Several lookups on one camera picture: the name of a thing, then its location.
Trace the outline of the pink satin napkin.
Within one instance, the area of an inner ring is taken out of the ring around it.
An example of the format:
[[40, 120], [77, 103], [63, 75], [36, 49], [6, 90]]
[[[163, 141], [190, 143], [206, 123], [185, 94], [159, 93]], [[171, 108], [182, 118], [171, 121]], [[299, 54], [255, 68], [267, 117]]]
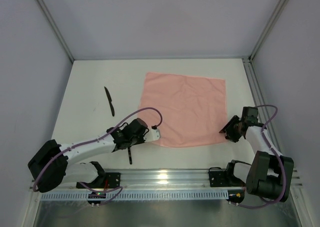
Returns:
[[159, 122], [161, 137], [154, 143], [168, 148], [225, 143], [220, 130], [228, 121], [224, 79], [148, 72], [138, 113], [149, 126]]

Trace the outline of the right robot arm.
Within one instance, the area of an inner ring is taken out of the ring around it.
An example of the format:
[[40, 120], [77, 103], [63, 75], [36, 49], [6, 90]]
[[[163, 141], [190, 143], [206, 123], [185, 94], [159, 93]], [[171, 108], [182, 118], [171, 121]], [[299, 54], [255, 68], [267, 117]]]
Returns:
[[276, 149], [267, 124], [259, 122], [258, 114], [258, 107], [245, 106], [241, 116], [233, 116], [220, 130], [233, 143], [244, 138], [254, 152], [252, 163], [229, 162], [226, 174], [229, 180], [244, 183], [247, 193], [259, 197], [266, 205], [283, 203], [289, 197], [294, 161]]

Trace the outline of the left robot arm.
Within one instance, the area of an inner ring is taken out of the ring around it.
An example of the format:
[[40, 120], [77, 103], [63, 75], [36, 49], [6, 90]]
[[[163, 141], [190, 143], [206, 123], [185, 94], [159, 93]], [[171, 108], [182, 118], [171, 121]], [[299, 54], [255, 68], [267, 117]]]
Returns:
[[86, 159], [130, 149], [160, 137], [156, 126], [148, 127], [136, 118], [131, 123], [111, 127], [91, 140], [69, 144], [48, 140], [27, 165], [34, 179], [33, 191], [46, 193], [68, 183], [75, 183], [78, 189], [102, 189], [109, 175], [97, 161], [86, 162]]

